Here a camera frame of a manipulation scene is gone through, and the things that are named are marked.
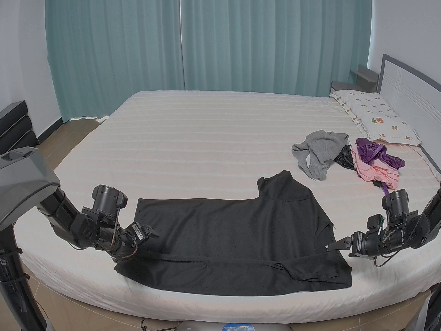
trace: gray garment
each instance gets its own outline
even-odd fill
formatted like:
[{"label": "gray garment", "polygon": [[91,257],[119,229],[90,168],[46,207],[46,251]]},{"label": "gray garment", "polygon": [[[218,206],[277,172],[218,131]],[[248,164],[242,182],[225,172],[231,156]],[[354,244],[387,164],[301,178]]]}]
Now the gray garment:
[{"label": "gray garment", "polygon": [[307,176],[316,180],[323,179],[332,161],[346,145],[348,137],[347,134],[333,131],[315,131],[307,135],[302,143],[293,145],[291,152]]}]

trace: white headboard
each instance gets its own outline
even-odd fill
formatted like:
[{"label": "white headboard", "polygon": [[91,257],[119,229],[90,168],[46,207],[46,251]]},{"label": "white headboard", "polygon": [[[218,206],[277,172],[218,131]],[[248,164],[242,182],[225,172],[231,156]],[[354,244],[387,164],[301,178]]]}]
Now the white headboard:
[{"label": "white headboard", "polygon": [[421,149],[441,173],[441,85],[384,54],[377,92],[416,130]]}]

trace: brown tile floor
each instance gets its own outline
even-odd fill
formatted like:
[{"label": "brown tile floor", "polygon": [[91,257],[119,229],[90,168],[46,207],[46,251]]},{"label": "brown tile floor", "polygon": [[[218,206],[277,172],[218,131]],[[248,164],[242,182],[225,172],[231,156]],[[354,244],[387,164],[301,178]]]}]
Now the brown tile floor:
[{"label": "brown tile floor", "polygon": [[[62,125],[41,146],[41,152],[51,168],[55,169],[66,155],[92,130],[96,120],[80,119]],[[63,296],[41,283],[29,270],[30,288],[35,299],[47,312],[56,331],[134,331],[140,329],[141,318],[119,314]],[[419,311],[429,292],[385,308],[336,320],[315,323],[291,324],[294,331],[399,331]],[[175,321],[148,319],[147,330],[159,330],[177,326]],[[19,331],[20,328],[0,297],[0,330]]]}]

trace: pillowcase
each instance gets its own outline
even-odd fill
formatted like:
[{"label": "pillowcase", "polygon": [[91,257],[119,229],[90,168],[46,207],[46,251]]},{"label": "pillowcase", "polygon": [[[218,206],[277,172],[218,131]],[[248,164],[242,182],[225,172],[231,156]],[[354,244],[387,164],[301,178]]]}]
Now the pillowcase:
[{"label": "pillowcase", "polygon": [[378,93],[341,90],[329,95],[337,100],[369,141],[383,140],[418,146],[414,129],[390,109]]}]

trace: black garment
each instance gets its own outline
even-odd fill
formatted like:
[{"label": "black garment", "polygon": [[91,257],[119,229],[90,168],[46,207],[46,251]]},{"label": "black garment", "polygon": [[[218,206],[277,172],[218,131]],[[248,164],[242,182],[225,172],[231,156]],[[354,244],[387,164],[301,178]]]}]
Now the black garment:
[{"label": "black garment", "polygon": [[335,162],[340,164],[343,168],[356,170],[354,166],[354,158],[352,158],[351,146],[345,145],[338,156],[334,159]]},{"label": "black garment", "polygon": [[115,270],[141,284],[194,294],[262,296],[351,286],[333,224],[311,190],[283,171],[249,200],[139,199],[135,220],[159,234]]}]

